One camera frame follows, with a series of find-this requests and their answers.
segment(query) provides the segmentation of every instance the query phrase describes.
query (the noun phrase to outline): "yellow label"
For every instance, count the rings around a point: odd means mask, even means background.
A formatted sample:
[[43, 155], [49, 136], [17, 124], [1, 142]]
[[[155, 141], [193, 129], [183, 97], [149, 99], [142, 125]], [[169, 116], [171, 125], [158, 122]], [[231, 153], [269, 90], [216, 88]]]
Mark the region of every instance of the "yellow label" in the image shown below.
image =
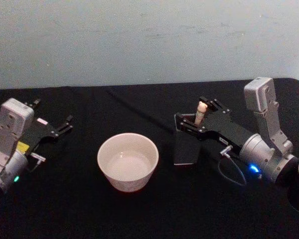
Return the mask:
[[29, 147], [30, 147], [29, 145], [27, 145], [27, 144], [22, 143], [21, 141], [19, 141], [16, 148], [17, 148], [17, 150], [19, 150], [21, 153], [25, 153], [25, 152], [28, 150]]

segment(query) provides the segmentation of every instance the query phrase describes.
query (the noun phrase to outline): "black tablecloth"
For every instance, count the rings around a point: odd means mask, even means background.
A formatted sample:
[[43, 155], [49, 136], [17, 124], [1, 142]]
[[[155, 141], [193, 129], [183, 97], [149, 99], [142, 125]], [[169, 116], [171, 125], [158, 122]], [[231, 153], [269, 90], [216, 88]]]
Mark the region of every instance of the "black tablecloth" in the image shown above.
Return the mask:
[[[199, 96], [217, 97], [235, 122], [257, 131], [245, 106], [249, 81], [115, 86], [112, 91], [151, 117], [107, 93], [109, 87], [0, 90], [8, 98], [42, 99], [36, 117], [58, 126], [72, 114], [74, 129], [37, 152], [47, 158], [0, 200], [0, 238], [299, 238], [299, 213], [286, 188], [253, 174], [239, 187], [212, 169], [223, 147], [203, 146], [193, 167], [173, 165], [176, 112], [194, 113]], [[276, 79], [281, 128], [299, 157], [299, 81]], [[122, 132], [143, 134], [160, 159], [148, 184], [132, 194], [115, 190], [96, 163], [100, 145]]]

